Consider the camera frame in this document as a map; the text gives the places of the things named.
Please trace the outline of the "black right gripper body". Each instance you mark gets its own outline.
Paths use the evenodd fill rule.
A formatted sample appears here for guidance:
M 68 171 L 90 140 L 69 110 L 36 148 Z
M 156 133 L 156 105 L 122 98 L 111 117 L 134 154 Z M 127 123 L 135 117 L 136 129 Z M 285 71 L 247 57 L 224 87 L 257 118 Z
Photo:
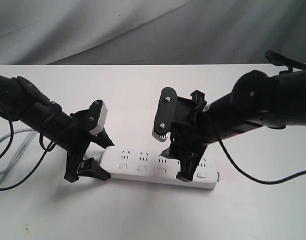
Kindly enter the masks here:
M 202 137 L 202 109 L 206 106 L 205 94 L 199 90 L 191 98 L 178 97 L 174 119 L 171 124 L 171 144 L 182 146 L 205 146 Z

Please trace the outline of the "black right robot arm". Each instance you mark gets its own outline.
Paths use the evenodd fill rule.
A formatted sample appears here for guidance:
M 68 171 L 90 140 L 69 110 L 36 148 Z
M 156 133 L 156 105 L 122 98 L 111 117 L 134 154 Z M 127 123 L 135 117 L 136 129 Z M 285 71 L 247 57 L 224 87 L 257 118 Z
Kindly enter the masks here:
M 212 103 L 199 90 L 188 99 L 171 87 L 161 91 L 152 135 L 160 142 L 170 139 L 161 154 L 179 161 L 178 180 L 193 180 L 212 143 L 264 126 L 275 130 L 306 126 L 306 63 L 271 50 L 265 57 L 286 70 L 275 76 L 252 70 L 237 80 L 230 93 Z

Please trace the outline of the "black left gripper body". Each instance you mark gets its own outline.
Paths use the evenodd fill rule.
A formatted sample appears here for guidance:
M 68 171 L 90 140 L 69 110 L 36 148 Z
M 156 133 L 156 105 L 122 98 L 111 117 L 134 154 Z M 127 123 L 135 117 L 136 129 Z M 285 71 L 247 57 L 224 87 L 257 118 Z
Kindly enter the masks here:
M 86 129 L 87 109 L 70 114 L 71 121 L 59 135 L 59 146 L 67 151 L 64 179 L 69 182 L 79 180 L 79 168 L 94 136 Z

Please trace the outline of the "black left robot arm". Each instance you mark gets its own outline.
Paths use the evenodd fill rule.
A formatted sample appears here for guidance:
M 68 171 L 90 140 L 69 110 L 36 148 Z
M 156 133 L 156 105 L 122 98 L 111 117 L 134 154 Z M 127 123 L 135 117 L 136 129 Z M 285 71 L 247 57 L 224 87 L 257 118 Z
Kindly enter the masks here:
M 104 128 L 106 116 L 107 108 L 100 99 L 88 109 L 66 114 L 26 78 L 0 75 L 0 117 L 9 123 L 21 121 L 37 131 L 46 152 L 55 146 L 63 148 L 67 152 L 64 178 L 71 183 L 80 177 L 110 179 L 97 160 L 84 159 L 90 143 L 104 149 L 113 146 Z

